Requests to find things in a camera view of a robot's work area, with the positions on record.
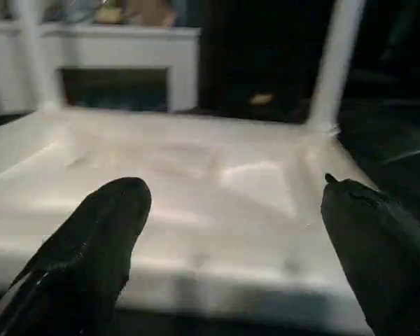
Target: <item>small object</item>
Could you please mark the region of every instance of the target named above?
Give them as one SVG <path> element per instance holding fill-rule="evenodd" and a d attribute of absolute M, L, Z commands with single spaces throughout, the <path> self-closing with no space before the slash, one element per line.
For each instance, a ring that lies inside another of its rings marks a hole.
<path fill-rule="evenodd" d="M 176 11 L 165 0 L 129 0 L 128 22 L 141 26 L 173 27 Z"/>
<path fill-rule="evenodd" d="M 88 195 L 2 297 L 0 336 L 103 335 L 150 207 L 140 178 L 120 178 Z"/>
<path fill-rule="evenodd" d="M 268 105 L 272 102 L 274 95 L 272 93 L 257 93 L 250 100 L 251 105 Z"/>

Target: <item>white shelf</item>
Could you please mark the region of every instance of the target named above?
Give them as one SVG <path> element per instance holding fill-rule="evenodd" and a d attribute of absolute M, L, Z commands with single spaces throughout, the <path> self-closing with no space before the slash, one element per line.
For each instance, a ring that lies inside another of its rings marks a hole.
<path fill-rule="evenodd" d="M 152 39 L 196 39 L 200 34 L 198 28 L 157 28 L 122 26 L 109 24 L 60 24 L 47 23 L 41 25 L 42 36 L 58 34 L 97 36 L 97 37 L 133 37 Z"/>
<path fill-rule="evenodd" d="M 20 23 L 0 21 L 0 114 L 36 108 Z M 170 111 L 197 103 L 200 29 L 105 24 L 39 26 L 49 71 L 61 67 L 167 69 Z"/>

